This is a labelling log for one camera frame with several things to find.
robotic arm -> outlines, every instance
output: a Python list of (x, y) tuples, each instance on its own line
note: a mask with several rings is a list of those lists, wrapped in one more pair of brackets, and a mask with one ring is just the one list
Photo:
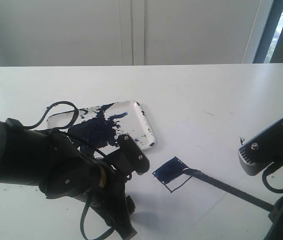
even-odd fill
[[(52, 104), (39, 124), (58, 104), (72, 103)], [(68, 125), (78, 117), (78, 109), (73, 107), (74, 117)], [(102, 159), (85, 155), (73, 146), (74, 139), (94, 147), (59, 131), (68, 125), (36, 131), (30, 130), (34, 126), (23, 126), (15, 119), (0, 121), (0, 183), (39, 186), (47, 199), (68, 196), (85, 202), (80, 229), (86, 240), (84, 220), (89, 207), (110, 226), (97, 240), (107, 238), (114, 230), (123, 240), (131, 239), (137, 234), (130, 221), (135, 205), (131, 197), (125, 195), (125, 183), (131, 179), (133, 171), (141, 175), (149, 170), (148, 159), (127, 134), (118, 137), (119, 149), (104, 154)]]

white tray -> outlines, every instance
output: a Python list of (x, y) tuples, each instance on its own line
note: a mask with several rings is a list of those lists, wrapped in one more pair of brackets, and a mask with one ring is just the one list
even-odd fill
[[(51, 115), (47, 119), (48, 128), (66, 125), (73, 113), (74, 111), (67, 111)], [(77, 121), (66, 132), (90, 142), (105, 154), (116, 150), (116, 139), (121, 134), (129, 134), (141, 150), (151, 148), (156, 142), (145, 112), (136, 101), (79, 109)], [(84, 153), (92, 152), (82, 143), (74, 140), (74, 144)]]

blue paint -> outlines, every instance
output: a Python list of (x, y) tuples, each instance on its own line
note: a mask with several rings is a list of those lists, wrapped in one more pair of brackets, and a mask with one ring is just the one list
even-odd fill
[[(107, 145), (118, 147), (118, 144), (115, 140), (116, 129), (114, 127), (118, 129), (121, 126), (118, 124), (118, 121), (115, 120), (124, 118), (128, 113), (123, 112), (121, 114), (112, 115), (105, 119), (105, 111), (112, 105), (113, 103), (101, 106), (96, 110), (95, 117), (71, 126), (68, 129), (68, 132), (84, 139), (85, 141), (88, 141), (98, 149), (106, 147)], [(88, 146), (75, 139), (72, 139), (72, 141), (76, 148), (80, 147), (80, 151), (82, 153), (94, 154), (94, 150), (90, 149)]]
[(185, 169), (188, 169), (188, 166), (175, 156), (152, 174), (163, 184), (168, 184), (184, 174), (183, 170)]

white table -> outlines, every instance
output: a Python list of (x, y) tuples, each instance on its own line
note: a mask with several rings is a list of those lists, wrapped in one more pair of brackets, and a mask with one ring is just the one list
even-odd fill
[[(151, 151), (160, 151), (162, 133), (184, 120), (237, 149), (239, 137), (248, 140), (283, 117), (283, 64), (0, 67), (0, 121), (32, 125), (61, 100), (79, 108), (139, 101), (158, 141)], [(183, 114), (172, 114), (177, 108)], [(283, 170), (279, 176), (283, 184)], [(237, 187), (270, 203), (279, 197), (261, 176), (245, 176)], [(46, 200), (32, 187), (0, 184), (0, 240), (80, 240), (82, 207), (66, 197)], [(102, 224), (96, 219), (90, 228)], [(267, 212), (227, 194), (184, 239), (262, 239), (270, 226)]]

blue paint stain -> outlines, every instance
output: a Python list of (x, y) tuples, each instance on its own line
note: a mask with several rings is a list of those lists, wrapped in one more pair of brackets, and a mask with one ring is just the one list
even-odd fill
[(175, 156), (152, 174), (163, 184), (168, 184), (184, 174), (183, 170), (185, 169), (188, 169), (188, 166)]
[[(118, 121), (115, 120), (124, 118), (128, 113), (123, 112), (121, 114), (115, 114), (105, 119), (105, 111), (112, 105), (113, 103), (101, 106), (96, 110), (95, 117), (71, 126), (68, 129), (68, 132), (88, 141), (98, 149), (106, 147), (107, 145), (118, 147), (115, 140), (116, 129), (114, 129), (114, 127), (118, 129), (120, 128), (120, 125), (118, 124)], [(94, 154), (94, 150), (90, 149), (88, 146), (75, 139), (72, 139), (72, 141), (76, 148), (80, 147), (82, 153)]]

